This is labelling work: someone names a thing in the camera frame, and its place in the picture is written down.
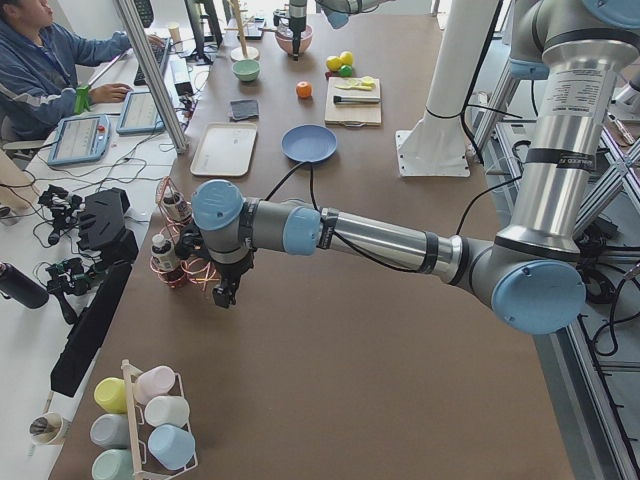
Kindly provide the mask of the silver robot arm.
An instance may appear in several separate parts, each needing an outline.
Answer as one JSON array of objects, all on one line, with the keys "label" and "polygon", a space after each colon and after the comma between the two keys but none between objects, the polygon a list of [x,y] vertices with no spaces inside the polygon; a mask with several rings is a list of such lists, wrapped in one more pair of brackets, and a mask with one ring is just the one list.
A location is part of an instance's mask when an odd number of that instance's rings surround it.
[{"label": "silver robot arm", "polygon": [[[307,0],[291,0],[282,13],[274,13],[273,25],[277,28],[285,24],[292,33],[292,57],[295,61],[300,56],[302,33],[307,26]],[[385,0],[323,0],[316,4],[327,17],[334,29],[341,28],[348,22],[348,17],[369,13]]]},{"label": "silver robot arm", "polygon": [[635,1],[519,1],[510,62],[547,84],[509,224],[493,241],[441,237],[332,208],[246,198],[226,180],[200,185],[193,220],[221,275],[215,302],[235,301],[258,249],[343,250],[387,268],[433,274],[496,316],[538,335],[569,325],[586,298],[574,229],[617,74],[639,55]]}]

